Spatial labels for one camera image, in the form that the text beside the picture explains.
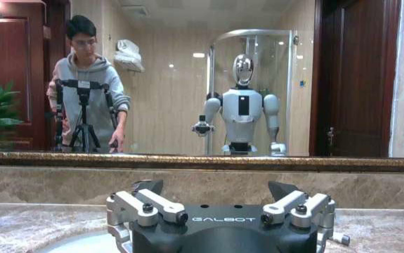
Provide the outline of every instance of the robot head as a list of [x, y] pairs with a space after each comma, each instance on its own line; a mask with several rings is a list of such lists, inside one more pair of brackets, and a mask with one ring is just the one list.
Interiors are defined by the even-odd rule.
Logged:
[[238, 55], [234, 65], [232, 65], [232, 76], [238, 85], [248, 86], [252, 80], [254, 74], [254, 60], [246, 55]]

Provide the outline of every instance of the marble backsplash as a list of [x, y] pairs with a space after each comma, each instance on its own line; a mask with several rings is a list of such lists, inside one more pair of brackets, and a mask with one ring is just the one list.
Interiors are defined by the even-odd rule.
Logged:
[[104, 205], [140, 179], [163, 179], [163, 196], [182, 203], [266, 204], [267, 182], [330, 194], [340, 208], [404, 209], [404, 174], [92, 169], [0, 166], [0, 202]]

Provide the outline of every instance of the humanoid robot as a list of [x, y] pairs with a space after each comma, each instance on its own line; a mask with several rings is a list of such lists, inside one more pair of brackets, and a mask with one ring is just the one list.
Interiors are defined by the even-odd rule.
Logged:
[[220, 110], [227, 127], [227, 139], [230, 145], [224, 145], [223, 151], [231, 154], [248, 154], [255, 152], [254, 142], [255, 125], [264, 111], [267, 131], [271, 138], [270, 154], [274, 156], [286, 155], [284, 143], [276, 142], [280, 129], [279, 123], [279, 98], [274, 95], [263, 96], [250, 88], [254, 75], [254, 60], [246, 54], [240, 54], [232, 66], [236, 87], [232, 87], [220, 97], [208, 96], [204, 104], [204, 114], [199, 122], [192, 126], [192, 131], [199, 136], [206, 136], [215, 127], [211, 125], [214, 116]]

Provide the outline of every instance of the sink basin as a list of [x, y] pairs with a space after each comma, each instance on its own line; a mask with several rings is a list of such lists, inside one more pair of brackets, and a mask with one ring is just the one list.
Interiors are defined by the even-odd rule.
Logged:
[[115, 238], [107, 231], [91, 232], [67, 238], [44, 249], [39, 253], [119, 253]]

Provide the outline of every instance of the ceiling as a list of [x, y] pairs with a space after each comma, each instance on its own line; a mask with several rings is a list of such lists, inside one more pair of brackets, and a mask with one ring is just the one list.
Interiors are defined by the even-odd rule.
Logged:
[[134, 26], [275, 28], [296, 0], [119, 0]]

